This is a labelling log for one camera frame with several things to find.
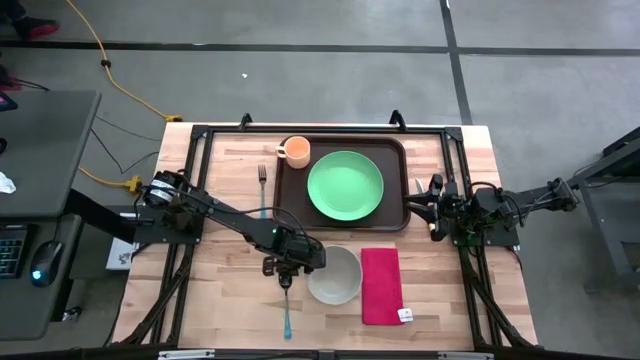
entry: white sticker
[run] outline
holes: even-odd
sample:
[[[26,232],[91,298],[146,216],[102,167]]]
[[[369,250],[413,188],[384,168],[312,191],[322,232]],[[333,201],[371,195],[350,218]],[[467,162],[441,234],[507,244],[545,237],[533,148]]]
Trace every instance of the white sticker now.
[[[162,188],[173,189],[173,190],[176,189],[173,186],[167,184],[166,182],[160,181],[160,180],[153,180],[151,182],[151,186],[162,187]],[[171,202],[171,200],[173,200],[173,195],[171,195],[170,193],[168,193],[166,191],[162,191],[162,190],[159,190],[159,189],[151,190],[151,195],[155,195],[157,197],[163,198],[163,199],[167,200],[168,202]]]
[[[398,316],[400,316],[400,321],[402,321],[402,322],[413,321],[413,313],[411,312],[411,309],[409,309],[409,308],[404,308],[404,309],[398,310]]]

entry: silver fork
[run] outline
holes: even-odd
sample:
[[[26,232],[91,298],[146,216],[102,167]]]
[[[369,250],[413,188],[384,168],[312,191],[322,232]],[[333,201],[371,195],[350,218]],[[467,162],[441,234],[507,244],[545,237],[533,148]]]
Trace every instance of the silver fork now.
[[[258,181],[260,181],[260,197],[261,197],[261,208],[264,208],[264,184],[267,183],[267,168],[264,165],[258,165]],[[260,218],[261,219],[266,219],[267,218],[267,210],[262,209],[260,211]]]

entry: wooden table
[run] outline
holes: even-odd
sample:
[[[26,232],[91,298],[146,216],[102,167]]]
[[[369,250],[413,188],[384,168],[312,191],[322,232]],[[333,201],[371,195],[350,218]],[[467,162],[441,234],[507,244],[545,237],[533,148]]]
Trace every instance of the wooden table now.
[[[184,167],[191,126],[188,123],[167,126],[157,170],[177,171]],[[488,128],[463,126],[462,129],[472,180],[499,185]],[[444,173],[437,136],[390,136],[400,140],[406,149],[411,193],[417,192],[415,178],[422,179],[426,186],[432,174]],[[267,204],[272,203],[276,168],[274,148],[284,137],[284,134],[217,134],[213,142],[207,191],[238,209],[259,207],[257,165],[265,164],[268,173]],[[359,296],[341,306],[323,305],[311,296],[305,277],[300,276],[294,278],[289,291],[293,339],[285,341],[283,291],[278,286],[277,277],[262,276],[264,254],[246,244],[239,234],[207,221],[202,242],[195,251],[180,347],[472,348],[457,251],[447,239],[440,243],[431,242],[427,224],[418,216],[413,216],[406,229],[396,233],[338,231],[312,235],[325,245],[344,246],[358,256],[361,248],[396,247],[400,256],[404,304],[413,310],[415,320],[403,326],[365,326],[362,324]],[[166,252],[166,245],[152,245],[135,258],[114,341],[126,337],[156,300]],[[514,255],[502,248],[488,248],[487,259],[497,303],[522,335],[535,342],[522,274]],[[168,308],[163,336],[169,330],[173,305],[169,304]],[[479,312],[483,334],[489,339],[483,306],[479,307]]]

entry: mug handle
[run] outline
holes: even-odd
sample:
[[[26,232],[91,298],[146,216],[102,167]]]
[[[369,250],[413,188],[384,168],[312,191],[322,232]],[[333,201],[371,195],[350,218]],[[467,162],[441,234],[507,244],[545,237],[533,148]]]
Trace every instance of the mug handle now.
[[[276,146],[276,156],[282,159],[287,157],[287,153],[286,153],[286,150],[284,149],[284,146]]]

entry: gray desk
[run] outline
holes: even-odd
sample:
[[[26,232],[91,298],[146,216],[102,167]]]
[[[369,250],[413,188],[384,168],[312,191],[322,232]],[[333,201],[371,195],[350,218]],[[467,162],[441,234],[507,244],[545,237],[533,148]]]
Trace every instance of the gray desk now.
[[[95,91],[11,93],[18,109],[0,113],[0,171],[16,192],[0,194],[0,218],[62,213],[101,96]]]
[[[84,222],[128,238],[132,230],[120,217],[71,189],[100,102],[95,91],[25,92],[11,94],[18,109],[0,113],[0,137],[8,147],[0,154],[0,171],[17,187],[0,194],[0,222],[39,224],[29,244],[22,276],[0,281],[0,340],[42,337],[59,320],[71,290],[69,278],[80,228]],[[65,243],[53,284],[31,285],[28,268],[40,244],[54,238]]]
[[[31,285],[29,266],[36,249],[42,243],[54,239],[56,220],[23,221],[36,224],[37,230],[29,245],[22,276],[19,279],[0,281],[0,340],[34,340],[44,336],[58,305],[58,293],[63,286],[70,285],[70,260],[82,227],[82,220],[78,215],[65,215],[60,219],[56,240],[64,244],[64,250],[58,275],[51,285],[39,288]]]

